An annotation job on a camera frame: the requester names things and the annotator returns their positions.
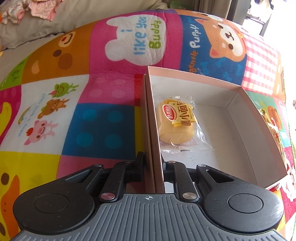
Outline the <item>mini french bread packet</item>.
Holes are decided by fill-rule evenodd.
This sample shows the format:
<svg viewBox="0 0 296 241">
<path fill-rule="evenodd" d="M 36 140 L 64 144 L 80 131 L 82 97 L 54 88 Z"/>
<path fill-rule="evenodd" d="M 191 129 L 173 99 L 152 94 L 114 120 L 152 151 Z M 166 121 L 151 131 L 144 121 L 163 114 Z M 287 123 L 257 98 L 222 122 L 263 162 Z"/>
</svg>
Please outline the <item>mini french bread packet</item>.
<svg viewBox="0 0 296 241">
<path fill-rule="evenodd" d="M 160 148 L 175 154 L 183 151 L 211 151 L 202 128 L 194 114 L 191 96 L 154 97 Z"/>
</svg>

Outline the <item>pink cardboard box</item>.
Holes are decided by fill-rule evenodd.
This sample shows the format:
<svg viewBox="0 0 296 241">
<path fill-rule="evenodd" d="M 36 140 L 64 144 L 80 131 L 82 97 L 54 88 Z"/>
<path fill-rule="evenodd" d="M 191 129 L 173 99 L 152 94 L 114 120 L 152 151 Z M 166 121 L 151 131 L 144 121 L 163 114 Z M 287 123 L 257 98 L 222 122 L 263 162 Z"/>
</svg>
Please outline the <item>pink cardboard box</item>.
<svg viewBox="0 0 296 241">
<path fill-rule="evenodd" d="M 205 136 L 197 150 L 161 151 L 156 110 L 161 99 L 190 97 Z M 147 167 L 146 189 L 164 193 L 163 161 L 194 168 L 205 164 L 271 189 L 287 175 L 276 141 L 259 110 L 241 86 L 189 72 L 149 66 L 142 84 Z"/>
</svg>

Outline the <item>colourful cartoon play mat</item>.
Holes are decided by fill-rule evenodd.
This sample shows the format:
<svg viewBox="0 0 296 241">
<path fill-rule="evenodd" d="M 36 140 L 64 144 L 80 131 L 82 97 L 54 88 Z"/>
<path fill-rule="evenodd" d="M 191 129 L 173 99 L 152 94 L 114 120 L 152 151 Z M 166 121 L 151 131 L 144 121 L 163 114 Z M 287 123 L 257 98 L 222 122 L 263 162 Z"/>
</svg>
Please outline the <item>colourful cartoon play mat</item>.
<svg viewBox="0 0 296 241">
<path fill-rule="evenodd" d="M 96 162 L 112 167 L 144 150 L 140 92 L 148 65 L 240 85 L 277 126 L 287 176 L 275 188 L 278 231 L 295 240 L 295 148 L 280 53 L 239 25 L 187 10 L 95 21 L 49 41 L 1 81 L 1 240 L 19 233 L 23 192 Z"/>
</svg>

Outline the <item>beige sofa bed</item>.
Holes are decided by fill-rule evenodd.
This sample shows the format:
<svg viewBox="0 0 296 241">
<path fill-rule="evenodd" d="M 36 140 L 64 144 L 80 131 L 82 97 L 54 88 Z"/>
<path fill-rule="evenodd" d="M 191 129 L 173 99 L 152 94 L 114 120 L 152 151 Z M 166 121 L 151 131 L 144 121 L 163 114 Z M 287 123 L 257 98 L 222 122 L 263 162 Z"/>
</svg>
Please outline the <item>beige sofa bed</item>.
<svg viewBox="0 0 296 241">
<path fill-rule="evenodd" d="M 1 80 L 27 55 L 57 34 L 111 16 L 136 11 L 166 9 L 163 1 L 62 1 L 52 21 L 28 11 L 20 23 L 1 24 Z"/>
</svg>

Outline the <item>pink baby clothes pile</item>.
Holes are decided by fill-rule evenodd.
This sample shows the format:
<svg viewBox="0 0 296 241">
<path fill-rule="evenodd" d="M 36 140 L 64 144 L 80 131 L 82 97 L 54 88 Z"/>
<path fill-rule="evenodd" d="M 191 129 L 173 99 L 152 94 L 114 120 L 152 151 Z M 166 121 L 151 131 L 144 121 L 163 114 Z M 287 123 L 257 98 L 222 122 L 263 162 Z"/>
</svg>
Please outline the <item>pink baby clothes pile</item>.
<svg viewBox="0 0 296 241">
<path fill-rule="evenodd" d="M 6 25 L 8 22 L 19 24 L 25 16 L 30 13 L 31 16 L 43 20 L 52 21 L 57 13 L 57 8 L 63 1 L 1 1 L 1 23 Z"/>
</svg>

